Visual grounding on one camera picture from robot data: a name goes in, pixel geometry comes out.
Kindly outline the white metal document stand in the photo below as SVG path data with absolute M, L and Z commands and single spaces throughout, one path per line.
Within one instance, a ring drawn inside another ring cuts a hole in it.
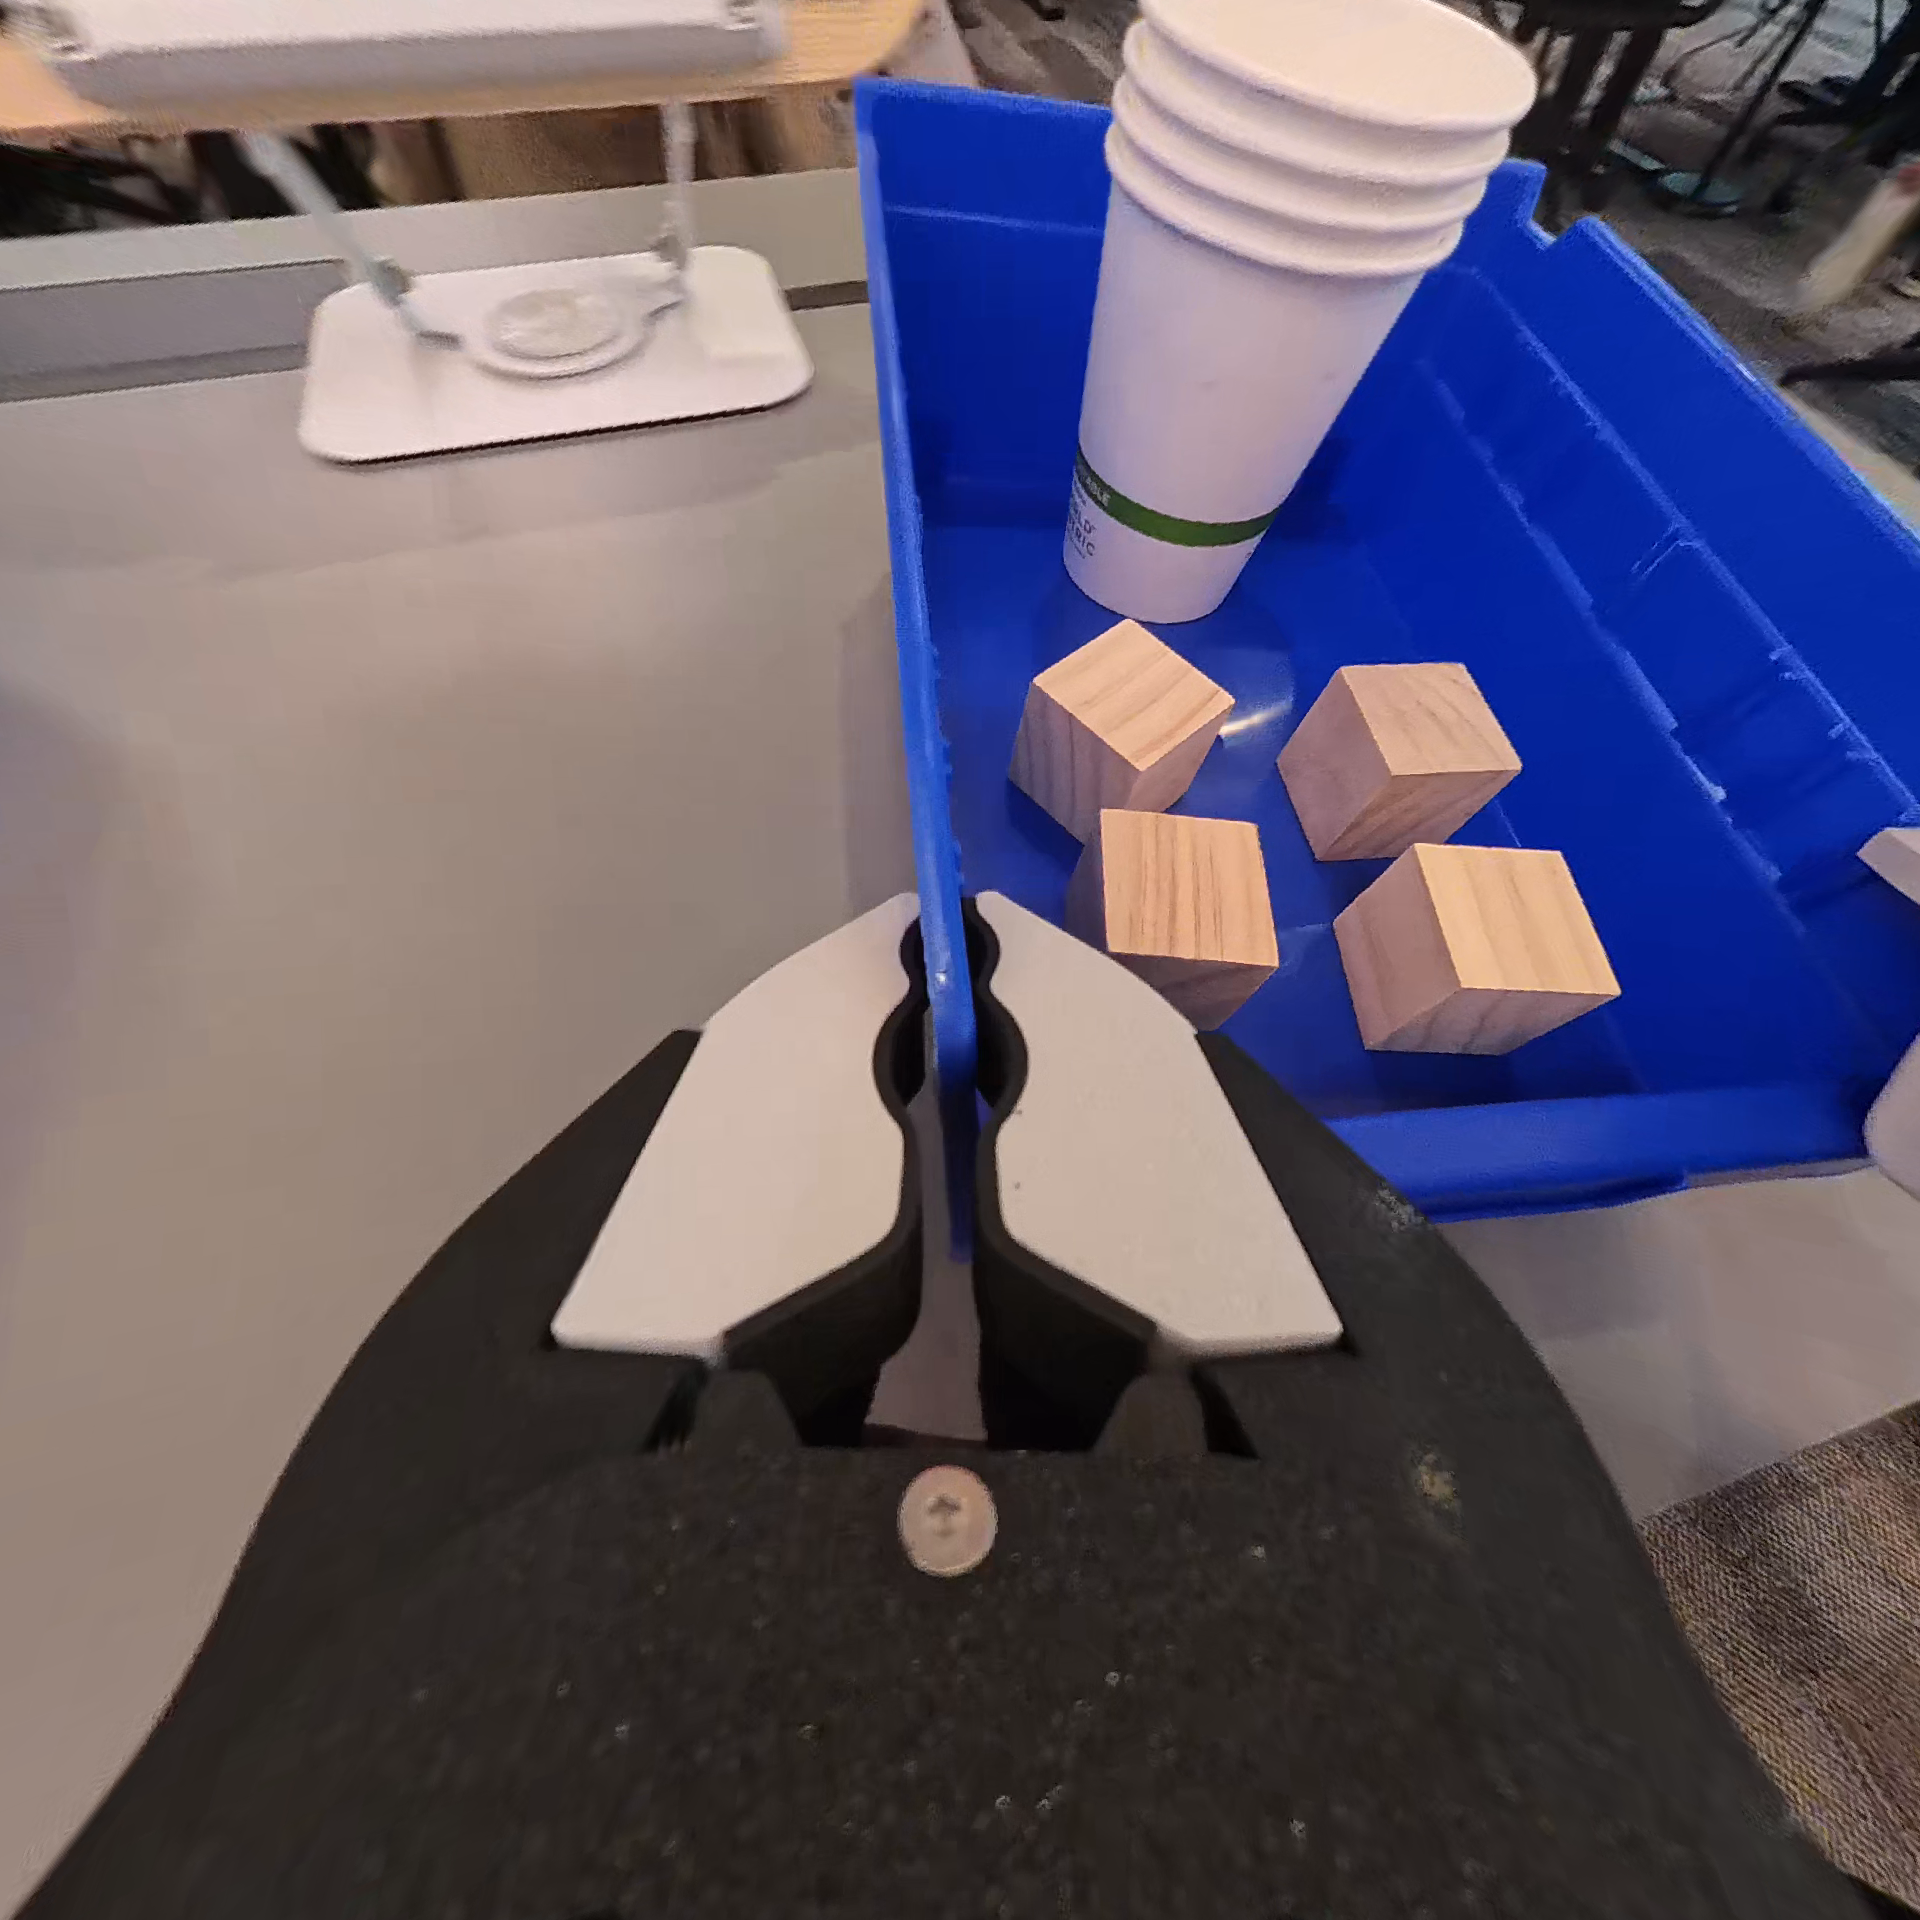
M 35 54 L 111 108 L 361 93 L 382 85 L 731 73 L 786 52 L 761 1 L 24 3 Z M 665 211 L 638 252 L 411 275 L 357 238 L 283 133 L 245 157 L 316 221 L 351 281 L 314 310 L 301 445 L 342 467 L 743 414 L 786 403 L 813 360 L 768 263 L 697 246 L 693 122 L 660 108 Z

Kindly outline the blue plastic bin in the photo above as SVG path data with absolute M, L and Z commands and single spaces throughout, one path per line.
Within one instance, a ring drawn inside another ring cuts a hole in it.
M 1063 913 L 1073 839 L 1009 783 L 1032 676 L 1112 622 L 1069 581 L 1108 112 L 861 83 L 856 139 L 931 1039 L 982 1085 L 962 899 Z M 1509 160 L 1224 605 L 1168 630 L 1234 731 L 1278 973 L 1228 1037 L 1437 1219 L 1864 1159 L 1916 1037 L 1916 535 L 1594 219 Z M 1453 659 L 1523 758 L 1465 829 L 1561 851 L 1620 996 L 1503 1058 L 1362 1045 L 1274 758 L 1346 663 Z

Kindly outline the instruction sheet on stand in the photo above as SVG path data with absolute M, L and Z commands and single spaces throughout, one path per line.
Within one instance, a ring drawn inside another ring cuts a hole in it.
M 217 87 L 152 104 L 109 104 L 76 91 L 25 34 L 4 29 L 2 135 L 25 145 L 173 137 L 190 131 L 297 131 L 324 124 L 475 120 L 524 112 L 631 110 L 834 91 L 883 71 L 912 40 L 918 1 L 803 1 L 786 7 L 784 50 L 749 67 L 664 77 L 598 69 L 580 77 L 518 71 L 473 83 Z

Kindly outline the wooden cube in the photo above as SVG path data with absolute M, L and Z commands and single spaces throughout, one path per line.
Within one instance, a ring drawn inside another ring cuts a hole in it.
M 1032 678 L 1009 777 L 1084 843 L 1106 810 L 1177 802 L 1234 709 L 1224 686 L 1125 618 Z
M 1620 996 L 1561 851 L 1412 845 L 1333 934 L 1371 1051 L 1501 1056 Z
M 1276 769 L 1319 861 L 1445 843 L 1523 760 L 1459 661 L 1352 663 L 1300 717 Z
M 1069 878 L 1065 925 L 1201 1031 L 1282 963 L 1259 828 L 1104 808 Z

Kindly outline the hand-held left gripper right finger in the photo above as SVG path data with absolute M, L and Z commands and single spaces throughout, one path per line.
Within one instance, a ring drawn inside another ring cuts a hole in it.
M 968 907 L 974 1303 L 997 1448 L 1088 1448 L 1139 1378 L 1325 1351 L 1342 1320 L 1205 1049 L 1001 892 Z

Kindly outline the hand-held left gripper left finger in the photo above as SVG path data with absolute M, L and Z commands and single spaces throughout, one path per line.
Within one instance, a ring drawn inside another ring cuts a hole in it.
M 925 1002 L 896 892 L 689 1035 L 553 1343 L 761 1376 L 805 1444 L 857 1448 L 921 1312 Z

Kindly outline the white paper cup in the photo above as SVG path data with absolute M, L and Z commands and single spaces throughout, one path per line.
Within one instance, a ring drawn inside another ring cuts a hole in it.
M 1125 63 L 1247 108 L 1424 137 L 1513 131 L 1538 91 L 1519 48 L 1432 1 L 1145 1 Z
M 1305 224 L 1410 234 L 1465 221 L 1486 191 L 1486 172 L 1441 182 L 1325 172 L 1241 151 L 1139 106 L 1141 100 L 1125 98 L 1113 108 L 1113 129 L 1162 172 L 1216 199 Z
M 1313 226 L 1183 178 L 1113 122 L 1065 562 L 1098 605 L 1189 622 L 1234 589 L 1463 219 Z
M 1115 118 L 1131 131 L 1148 131 L 1166 149 L 1183 143 L 1193 151 L 1207 147 L 1216 155 L 1234 155 L 1243 162 L 1271 168 L 1313 172 L 1344 182 L 1391 188 L 1453 188 L 1472 178 L 1486 178 L 1509 157 L 1505 137 L 1476 135 L 1461 151 L 1439 155 L 1395 145 L 1389 151 L 1366 151 L 1348 135 L 1309 131 L 1290 122 L 1274 129 L 1271 124 L 1241 124 L 1218 112 L 1218 102 L 1207 94 L 1176 89 L 1168 93 L 1154 77 L 1141 81 L 1125 71 L 1113 89 Z

